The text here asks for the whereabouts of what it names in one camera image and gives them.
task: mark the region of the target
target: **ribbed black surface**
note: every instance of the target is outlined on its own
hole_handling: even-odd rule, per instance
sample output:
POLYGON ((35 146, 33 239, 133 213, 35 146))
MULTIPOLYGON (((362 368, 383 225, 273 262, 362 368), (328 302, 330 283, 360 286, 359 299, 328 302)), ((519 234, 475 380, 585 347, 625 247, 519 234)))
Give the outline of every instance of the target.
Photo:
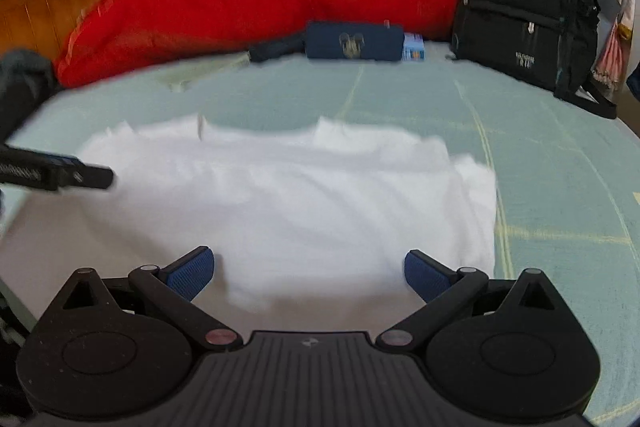
MULTIPOLYGON (((41 415, 30 427, 89 425, 41 415)), ((255 333, 244 349, 208 355, 164 404, 103 427, 489 426, 438 396, 417 363, 363 333, 255 333)), ((573 418, 557 427, 588 425, 573 418)))

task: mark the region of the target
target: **triangular cutout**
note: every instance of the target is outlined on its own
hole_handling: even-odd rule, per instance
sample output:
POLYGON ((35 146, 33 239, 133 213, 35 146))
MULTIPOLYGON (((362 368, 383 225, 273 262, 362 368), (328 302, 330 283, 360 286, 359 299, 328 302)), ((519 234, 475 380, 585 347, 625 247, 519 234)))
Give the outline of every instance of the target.
POLYGON ((94 292, 86 281, 79 282, 66 300, 63 310, 75 310, 77 308, 87 308, 95 306, 94 292))
POLYGON ((541 310, 553 310, 554 305, 539 283, 531 283, 522 296, 520 305, 527 308, 539 308, 541 310))

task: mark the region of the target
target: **blue textured pad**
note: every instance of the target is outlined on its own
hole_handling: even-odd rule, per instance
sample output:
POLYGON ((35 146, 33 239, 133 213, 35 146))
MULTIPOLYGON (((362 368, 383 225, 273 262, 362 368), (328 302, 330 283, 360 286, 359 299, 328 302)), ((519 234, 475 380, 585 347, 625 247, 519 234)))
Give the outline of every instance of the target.
POLYGON ((451 288, 451 283, 446 275, 411 252, 404 258, 404 279, 427 303, 451 288))
POLYGON ((192 301, 213 277, 215 259, 210 248, 167 274, 166 285, 188 301, 192 301))

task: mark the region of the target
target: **mickey mouse logo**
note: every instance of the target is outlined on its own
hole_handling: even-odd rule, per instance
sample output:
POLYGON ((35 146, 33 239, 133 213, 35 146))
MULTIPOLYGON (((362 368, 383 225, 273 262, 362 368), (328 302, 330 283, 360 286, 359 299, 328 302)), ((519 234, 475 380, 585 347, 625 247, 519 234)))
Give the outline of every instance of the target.
POLYGON ((355 34, 353 37, 348 33, 343 33, 340 35, 340 45, 345 57, 360 58, 364 47, 364 37, 360 33, 355 34))

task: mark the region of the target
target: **blue gripper pad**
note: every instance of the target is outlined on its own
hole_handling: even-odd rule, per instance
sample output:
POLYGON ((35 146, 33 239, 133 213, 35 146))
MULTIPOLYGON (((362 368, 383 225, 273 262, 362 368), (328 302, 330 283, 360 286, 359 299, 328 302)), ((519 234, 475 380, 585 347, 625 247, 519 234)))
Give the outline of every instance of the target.
POLYGON ((215 259, 209 247, 197 247, 162 268, 158 279, 178 295, 192 301, 213 278, 215 259))
POLYGON ((456 280, 456 272, 419 250, 404 258, 404 279, 426 303, 445 292, 456 280))

